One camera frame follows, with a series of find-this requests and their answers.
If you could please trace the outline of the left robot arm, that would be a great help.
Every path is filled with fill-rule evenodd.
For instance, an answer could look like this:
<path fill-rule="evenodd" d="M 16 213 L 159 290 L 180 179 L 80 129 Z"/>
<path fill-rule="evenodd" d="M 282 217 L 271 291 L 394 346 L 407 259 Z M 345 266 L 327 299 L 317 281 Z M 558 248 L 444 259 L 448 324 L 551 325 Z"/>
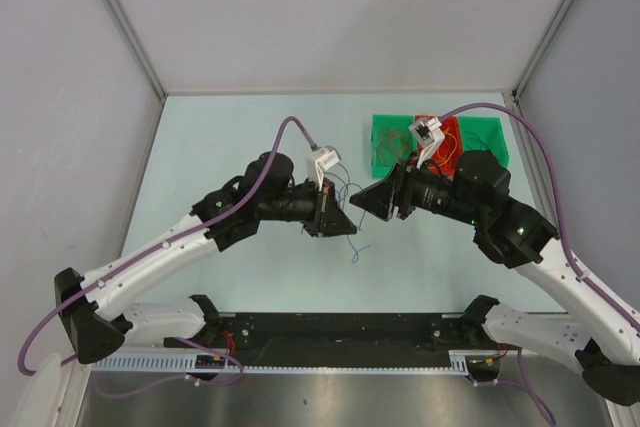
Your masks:
<path fill-rule="evenodd" d="M 307 157 L 308 176 L 297 183 L 289 157 L 265 152 L 149 245 L 85 274 L 59 272 L 58 316 L 78 362 L 96 363 L 124 345 L 225 345 L 225 323 L 208 296 L 151 304 L 140 297 L 189 264 L 255 235 L 263 221 L 297 222 L 315 238 L 354 234 L 326 176 L 339 162 L 335 149 L 320 148 Z"/>

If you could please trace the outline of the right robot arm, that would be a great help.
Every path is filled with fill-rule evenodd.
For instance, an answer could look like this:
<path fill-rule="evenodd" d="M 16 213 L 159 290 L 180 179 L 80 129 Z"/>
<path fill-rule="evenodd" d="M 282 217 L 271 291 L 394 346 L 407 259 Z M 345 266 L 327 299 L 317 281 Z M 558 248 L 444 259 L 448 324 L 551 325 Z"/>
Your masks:
<path fill-rule="evenodd" d="M 510 178 L 489 151 L 463 153 L 450 178 L 420 167 L 411 155 L 350 202 L 383 221 L 423 209 L 472 226 L 473 241 L 489 260 L 536 284 L 573 322 L 556 324 L 479 296 L 464 312 L 463 340 L 473 348 L 491 341 L 523 347 L 580 374 L 615 404 L 638 403 L 638 311 L 595 274 L 571 267 L 575 257 L 563 248 L 557 228 L 510 196 Z"/>

